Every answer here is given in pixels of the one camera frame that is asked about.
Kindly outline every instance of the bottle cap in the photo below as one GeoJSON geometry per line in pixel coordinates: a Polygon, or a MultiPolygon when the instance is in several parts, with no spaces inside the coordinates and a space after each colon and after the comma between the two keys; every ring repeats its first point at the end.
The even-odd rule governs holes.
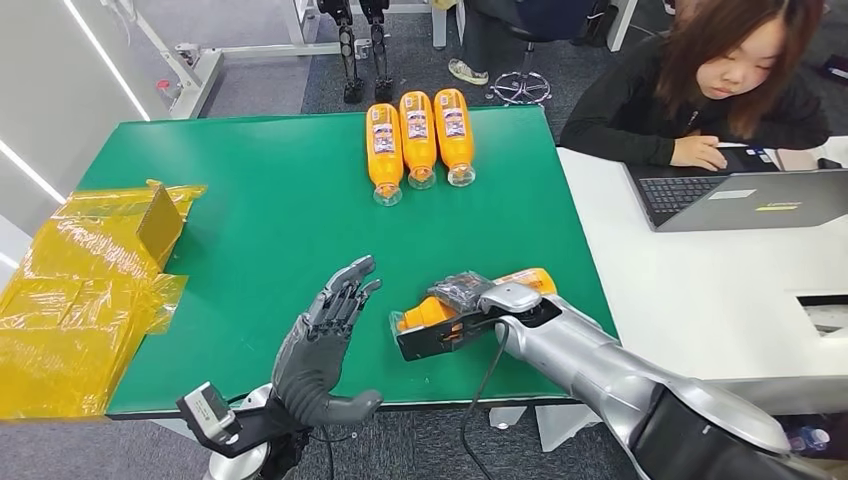
{"type": "Polygon", "coordinates": [[[467,163],[454,165],[448,172],[448,183],[454,187],[471,185],[475,178],[477,178],[477,172],[474,171],[474,167],[467,163]]]}
{"type": "Polygon", "coordinates": [[[433,169],[429,167],[417,167],[409,172],[409,186],[416,190],[424,190],[432,187],[436,183],[436,176],[433,175],[433,169]]]}
{"type": "Polygon", "coordinates": [[[401,198],[403,198],[403,192],[393,183],[382,183],[374,190],[374,201],[384,207],[397,205],[401,198]]]}

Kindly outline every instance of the gray robotic hand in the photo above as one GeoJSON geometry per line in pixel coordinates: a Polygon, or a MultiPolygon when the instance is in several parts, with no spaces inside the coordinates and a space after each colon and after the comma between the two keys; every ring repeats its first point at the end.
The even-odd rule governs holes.
{"type": "Polygon", "coordinates": [[[346,425],[369,417],[383,402],[375,390],[353,398],[330,395],[341,376],[356,320],[380,280],[363,285],[375,269],[369,255],[333,275],[295,321],[277,353],[271,395],[307,426],[346,425]]]}

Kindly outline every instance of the white table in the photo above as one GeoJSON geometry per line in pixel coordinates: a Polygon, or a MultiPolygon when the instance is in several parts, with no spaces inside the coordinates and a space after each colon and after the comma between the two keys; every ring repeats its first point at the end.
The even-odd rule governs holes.
{"type": "MultiPolygon", "coordinates": [[[[620,163],[559,149],[622,345],[770,414],[848,409],[848,331],[821,337],[798,296],[848,294],[848,217],[821,227],[654,233],[620,163]]],[[[848,137],[818,156],[848,166],[848,137]]],[[[543,450],[598,421],[537,407],[543,450]]],[[[494,426],[520,409],[493,410],[494,426]]]]}

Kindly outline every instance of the bottle label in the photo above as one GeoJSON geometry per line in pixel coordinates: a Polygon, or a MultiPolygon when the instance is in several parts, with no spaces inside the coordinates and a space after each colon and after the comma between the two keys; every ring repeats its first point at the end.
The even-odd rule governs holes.
{"type": "Polygon", "coordinates": [[[395,139],[392,135],[391,123],[374,125],[374,152],[395,153],[395,139]]]}
{"type": "Polygon", "coordinates": [[[461,108],[446,108],[442,111],[448,137],[465,136],[465,118],[461,108]]]}
{"type": "Polygon", "coordinates": [[[427,138],[427,113],[424,110],[406,112],[406,136],[410,140],[427,138]]]}

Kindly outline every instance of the green tabletop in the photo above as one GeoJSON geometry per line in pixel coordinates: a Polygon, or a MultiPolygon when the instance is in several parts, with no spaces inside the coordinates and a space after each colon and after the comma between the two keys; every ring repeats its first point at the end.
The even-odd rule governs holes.
{"type": "MultiPolygon", "coordinates": [[[[148,335],[108,414],[174,410],[206,380],[229,397],[267,383],[280,342],[338,268],[365,255],[383,288],[354,330],[336,394],[376,388],[387,403],[470,400],[494,336],[405,362],[389,313],[418,304],[447,275],[498,277],[544,267],[560,294],[615,334],[542,110],[472,110],[477,180],[431,190],[402,185],[371,198],[362,113],[127,123],[79,189],[204,184],[166,271],[190,275],[163,335],[148,335]]],[[[501,361],[485,399],[562,395],[530,367],[501,361]]]]}

